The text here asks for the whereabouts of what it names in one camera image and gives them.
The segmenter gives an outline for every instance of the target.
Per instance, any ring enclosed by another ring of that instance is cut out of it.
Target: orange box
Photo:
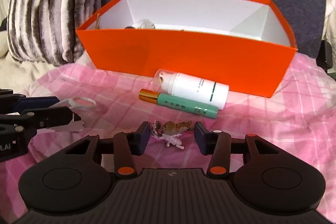
[[[124,29],[142,19],[156,29]],[[76,32],[98,69],[150,77],[166,69],[264,97],[297,51],[271,0],[111,0]]]

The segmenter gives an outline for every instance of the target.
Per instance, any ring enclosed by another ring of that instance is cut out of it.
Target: green tube
[[[160,93],[158,96],[157,104],[213,119],[215,119],[218,114],[218,107],[164,93]]]

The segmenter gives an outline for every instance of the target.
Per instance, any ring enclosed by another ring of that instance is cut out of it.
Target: toy cat
[[[165,140],[167,142],[167,147],[172,144],[180,149],[184,149],[184,147],[181,145],[182,141],[179,139],[179,136],[181,136],[184,132],[192,130],[191,123],[192,121],[179,123],[169,121],[163,125],[161,133],[159,133],[158,130],[160,129],[161,124],[159,121],[155,121],[152,125],[151,135],[155,139]]]

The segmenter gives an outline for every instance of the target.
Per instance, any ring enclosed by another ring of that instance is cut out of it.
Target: white bedding
[[[0,21],[8,14],[9,0],[0,0]],[[326,1],[325,25],[323,37],[328,38],[336,50],[336,0]],[[41,62],[23,62],[14,61],[7,52],[7,35],[5,32],[0,33],[0,88],[14,89],[19,92],[33,81],[44,75],[54,66]]]

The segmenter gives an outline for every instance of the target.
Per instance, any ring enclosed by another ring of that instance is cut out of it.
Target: pink plaid blanket
[[[235,138],[256,133],[316,167],[327,182],[318,211],[336,222],[336,82],[316,66],[315,60],[296,54],[274,96],[270,99],[230,92],[216,120],[179,112],[138,99],[138,92],[151,88],[151,78],[96,70],[84,61],[52,70],[27,88],[28,96],[89,97],[97,102],[79,114],[86,122],[81,133],[47,133],[30,143],[29,154],[0,165],[0,214],[9,222],[23,215],[26,207],[18,192],[21,174],[36,162],[87,134],[111,137],[135,130],[143,121],[201,121],[209,130],[222,130]],[[182,136],[184,150],[167,148],[151,138],[143,156],[135,156],[139,169],[206,168],[210,156],[202,156],[192,133]],[[110,157],[104,167],[113,170]],[[241,156],[231,161],[231,171],[242,165]]]

